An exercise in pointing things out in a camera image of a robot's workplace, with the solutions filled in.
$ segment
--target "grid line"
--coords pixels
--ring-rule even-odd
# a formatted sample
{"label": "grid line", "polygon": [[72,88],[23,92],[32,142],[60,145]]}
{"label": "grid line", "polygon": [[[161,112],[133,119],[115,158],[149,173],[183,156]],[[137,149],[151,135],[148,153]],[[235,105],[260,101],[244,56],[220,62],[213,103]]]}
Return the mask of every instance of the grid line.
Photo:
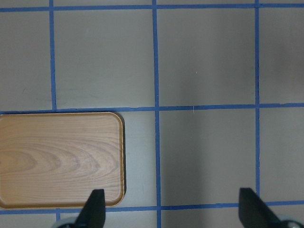
{"label": "grid line", "polygon": [[50,40],[50,66],[51,66],[51,94],[52,110],[57,110],[56,105],[56,79],[55,79],[55,36],[54,36],[54,2],[49,0],[49,40]]}
{"label": "grid line", "polygon": [[156,219],[157,228],[162,227],[161,155],[160,155],[160,98],[158,71],[157,0],[152,1],[153,55],[154,55],[154,100],[155,100],[155,168],[156,168]]}
{"label": "grid line", "polygon": [[[304,103],[259,104],[259,108],[296,108],[304,107]],[[191,111],[211,109],[254,109],[255,104],[214,104],[214,105],[185,105],[185,106],[150,106],[150,107],[104,107],[104,108],[66,108],[29,111],[0,111],[0,114],[43,114],[43,113],[84,113],[84,112],[154,112],[158,111]]]}
{"label": "grid line", "polygon": [[259,8],[255,8],[256,193],[260,195]]}
{"label": "grid line", "polygon": [[[260,194],[260,109],[261,108],[294,108],[304,107],[304,103],[286,104],[261,104],[259,98],[259,9],[261,8],[304,8],[301,3],[269,3],[261,4],[255,0],[254,4],[180,4],[180,5],[157,5],[153,0],[152,5],[110,5],[110,6],[62,6],[53,5],[49,0],[49,7],[17,7],[0,8],[0,13],[5,12],[49,12],[50,32],[50,76],[52,109],[32,111],[0,111],[0,114],[31,114],[31,113],[70,113],[70,112],[155,112],[155,158],[156,158],[156,206],[147,207],[121,207],[106,208],[107,212],[122,211],[156,211],[157,227],[162,226],[162,210],[185,210],[185,209],[212,209],[212,208],[236,208],[237,203],[217,203],[199,205],[173,205],[162,206],[161,201],[161,159],[160,159],[160,112],[161,111],[189,111],[211,109],[255,109],[256,112],[256,191]],[[55,74],[55,39],[54,39],[54,11],[69,10],[152,10],[153,22],[153,54],[154,54],[154,91],[155,106],[153,107],[104,107],[104,108],[67,108],[57,109],[56,104],[56,74]],[[217,105],[184,105],[184,106],[160,106],[159,98],[159,71],[158,71],[158,34],[157,34],[157,10],[173,9],[255,9],[255,103],[254,104],[217,104]],[[304,205],[304,200],[272,201],[266,202],[269,206]],[[55,214],[56,220],[60,220],[62,213],[79,213],[81,209],[22,209],[0,210],[0,215],[6,214]]]}
{"label": "grid line", "polygon": [[[304,8],[304,3],[258,3],[255,4],[179,4],[179,5],[97,5],[97,6],[53,6],[53,11],[69,10],[157,10],[170,9],[250,9],[250,8]],[[50,7],[0,8],[0,12],[50,11]]]}

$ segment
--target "blue tape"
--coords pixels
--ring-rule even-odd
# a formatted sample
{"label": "blue tape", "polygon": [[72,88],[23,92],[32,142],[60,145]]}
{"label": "blue tape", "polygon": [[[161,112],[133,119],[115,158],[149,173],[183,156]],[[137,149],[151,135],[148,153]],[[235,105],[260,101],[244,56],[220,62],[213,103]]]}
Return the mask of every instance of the blue tape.
{"label": "blue tape", "polygon": [[55,209],[0,210],[0,215],[55,214]]}
{"label": "blue tape", "polygon": [[156,206],[150,207],[124,207],[124,208],[106,208],[106,212],[122,212],[122,211],[147,211],[147,210],[157,210]]}
{"label": "blue tape", "polygon": [[259,4],[260,8],[304,8],[302,3],[268,3],[268,4]]}
{"label": "blue tape", "polygon": [[157,5],[157,9],[233,9],[233,8],[254,8],[255,4],[189,4],[189,5]]}
{"label": "blue tape", "polygon": [[266,202],[266,205],[267,206],[304,205],[304,200]]}
{"label": "blue tape", "polygon": [[154,53],[154,100],[155,100],[155,164],[156,164],[156,205],[157,228],[162,227],[162,196],[161,196],[161,156],[160,156],[160,98],[158,69],[158,33],[157,33],[157,2],[152,1],[153,22],[153,53]]}
{"label": "blue tape", "polygon": [[67,108],[57,109],[57,113],[84,113],[84,112],[149,112],[154,111],[154,107],[114,107],[114,108]]}
{"label": "blue tape", "polygon": [[117,5],[117,6],[56,6],[55,11],[69,11],[69,10],[150,10],[151,5]]}
{"label": "blue tape", "polygon": [[53,0],[49,0],[49,40],[50,40],[50,67],[51,67],[51,95],[52,110],[57,110],[56,104],[56,78],[55,78],[55,38],[54,38],[54,9]]}
{"label": "blue tape", "polygon": [[199,205],[179,205],[179,206],[162,206],[162,210],[189,210],[189,209],[210,209],[210,208],[237,208],[238,203],[216,203],[216,204],[199,204]]}
{"label": "blue tape", "polygon": [[31,111],[0,111],[2,114],[42,114],[42,113],[53,113],[53,110],[31,110]]}
{"label": "blue tape", "polygon": [[255,8],[256,193],[260,195],[259,8]]}
{"label": "blue tape", "polygon": [[304,107],[304,103],[260,104],[260,108],[295,108]]}
{"label": "blue tape", "polygon": [[60,208],[56,208],[56,221],[59,221],[60,217]]}
{"label": "blue tape", "polygon": [[216,105],[194,105],[194,106],[161,106],[160,111],[179,111],[179,110],[209,110],[209,109],[248,109],[255,108],[254,104],[216,104]]}

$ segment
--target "floor tile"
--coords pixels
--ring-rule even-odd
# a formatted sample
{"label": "floor tile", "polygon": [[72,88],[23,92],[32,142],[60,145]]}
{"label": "floor tile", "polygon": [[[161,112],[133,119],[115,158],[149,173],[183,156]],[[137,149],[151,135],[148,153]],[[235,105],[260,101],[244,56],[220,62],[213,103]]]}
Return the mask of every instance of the floor tile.
{"label": "floor tile", "polygon": [[162,228],[229,227],[242,228],[237,208],[165,210],[161,213]]}
{"label": "floor tile", "polygon": [[55,214],[0,215],[0,227],[3,228],[48,228],[55,222]]}
{"label": "floor tile", "polygon": [[156,206],[154,112],[120,115],[125,122],[127,191],[117,207]]}
{"label": "floor tile", "polygon": [[303,200],[303,108],[260,111],[261,197]]}
{"label": "floor tile", "polygon": [[161,105],[252,104],[253,9],[158,10]]}
{"label": "floor tile", "polygon": [[255,110],[160,113],[163,205],[236,203],[255,187]]}
{"label": "floor tile", "polygon": [[151,10],[56,12],[55,47],[58,108],[154,106]]}
{"label": "floor tile", "polygon": [[48,0],[1,0],[0,8],[13,7],[43,7],[48,6]]}
{"label": "floor tile", "polygon": [[304,102],[304,9],[260,10],[260,102]]}
{"label": "floor tile", "polygon": [[[76,217],[77,214],[61,214],[61,218]],[[104,227],[109,228],[156,228],[155,211],[107,212]]]}
{"label": "floor tile", "polygon": [[295,220],[300,223],[304,223],[303,210],[304,205],[289,205],[289,206],[273,206],[270,209],[281,219],[281,220]]}
{"label": "floor tile", "polygon": [[48,12],[0,13],[0,110],[51,109]]}
{"label": "floor tile", "polygon": [[62,213],[60,214],[60,220],[68,219],[68,221],[74,222],[79,213]]}

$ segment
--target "wooden tray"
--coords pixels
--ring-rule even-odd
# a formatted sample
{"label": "wooden tray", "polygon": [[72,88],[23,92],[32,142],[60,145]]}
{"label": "wooden tray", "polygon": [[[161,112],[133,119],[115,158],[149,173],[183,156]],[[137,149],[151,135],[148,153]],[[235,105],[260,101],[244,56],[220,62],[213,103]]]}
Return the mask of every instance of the wooden tray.
{"label": "wooden tray", "polygon": [[124,127],[113,113],[0,115],[0,206],[107,206],[125,193]]}

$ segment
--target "blue tape line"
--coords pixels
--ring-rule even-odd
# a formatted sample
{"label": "blue tape line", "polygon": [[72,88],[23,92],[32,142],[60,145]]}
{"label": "blue tape line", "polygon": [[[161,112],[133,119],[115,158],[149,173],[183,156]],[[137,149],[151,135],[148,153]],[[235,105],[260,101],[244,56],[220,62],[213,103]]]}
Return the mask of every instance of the blue tape line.
{"label": "blue tape line", "polygon": [[304,103],[260,104],[260,108],[295,108],[304,107]]}
{"label": "blue tape line", "polygon": [[119,6],[55,6],[55,11],[68,10],[150,10],[152,5],[119,5]]}
{"label": "blue tape line", "polygon": [[[303,3],[267,3],[259,4],[188,4],[188,5],[156,5],[157,9],[246,9],[246,8],[304,8]],[[150,10],[152,5],[118,5],[118,6],[56,6],[54,11],[68,10]],[[18,8],[0,8],[0,12],[35,12],[49,11],[48,7],[18,7]]]}
{"label": "blue tape line", "polygon": [[84,113],[84,112],[149,112],[154,111],[154,107],[114,107],[114,108],[68,108],[57,109],[57,113]]}
{"label": "blue tape line", "polygon": [[60,208],[56,208],[56,221],[60,220]]}
{"label": "blue tape line", "polygon": [[158,5],[157,9],[167,9],[167,10],[173,10],[173,9],[214,9],[214,8],[220,8],[220,9],[233,9],[233,8],[254,8],[255,4],[196,4],[196,5]]}
{"label": "blue tape line", "polygon": [[259,8],[255,8],[256,193],[260,195]]}
{"label": "blue tape line", "polygon": [[53,113],[53,110],[31,110],[31,111],[0,111],[0,115],[3,114],[43,114]]}
{"label": "blue tape line", "polygon": [[304,8],[304,4],[302,3],[268,3],[268,4],[260,4],[260,8]]}
{"label": "blue tape line", "polygon": [[161,188],[161,155],[160,155],[160,99],[158,69],[158,34],[157,34],[157,2],[152,1],[153,53],[154,53],[154,100],[155,100],[155,164],[156,164],[156,205],[157,228],[162,227],[162,188]]}
{"label": "blue tape line", "polygon": [[55,209],[0,210],[0,215],[55,214]]}
{"label": "blue tape line", "polygon": [[216,104],[216,105],[195,105],[195,106],[161,106],[160,111],[179,110],[209,110],[209,109],[248,109],[255,108],[254,104]]}
{"label": "blue tape line", "polygon": [[55,78],[55,41],[54,41],[54,9],[53,0],[49,0],[49,42],[50,42],[50,67],[51,67],[51,95],[52,109],[57,109],[56,105],[56,78]]}
{"label": "blue tape line", "polygon": [[106,212],[122,212],[122,211],[147,211],[157,210],[157,206],[150,207],[124,207],[124,208],[106,208]]}
{"label": "blue tape line", "polygon": [[188,209],[210,209],[210,208],[237,208],[238,203],[216,203],[199,205],[162,206],[162,210],[188,210]]}
{"label": "blue tape line", "polygon": [[[304,103],[287,104],[259,104],[259,108],[292,108],[304,107]],[[160,107],[113,107],[113,108],[67,108],[57,110],[31,110],[31,111],[0,111],[0,114],[43,114],[43,113],[85,113],[85,112],[154,112],[154,111],[189,111],[210,109],[252,109],[254,104],[220,104],[195,106],[160,106]]]}
{"label": "blue tape line", "polygon": [[266,205],[267,206],[304,205],[304,200],[266,202]]}
{"label": "blue tape line", "polygon": [[40,12],[40,11],[48,11],[48,7],[0,8],[0,12]]}

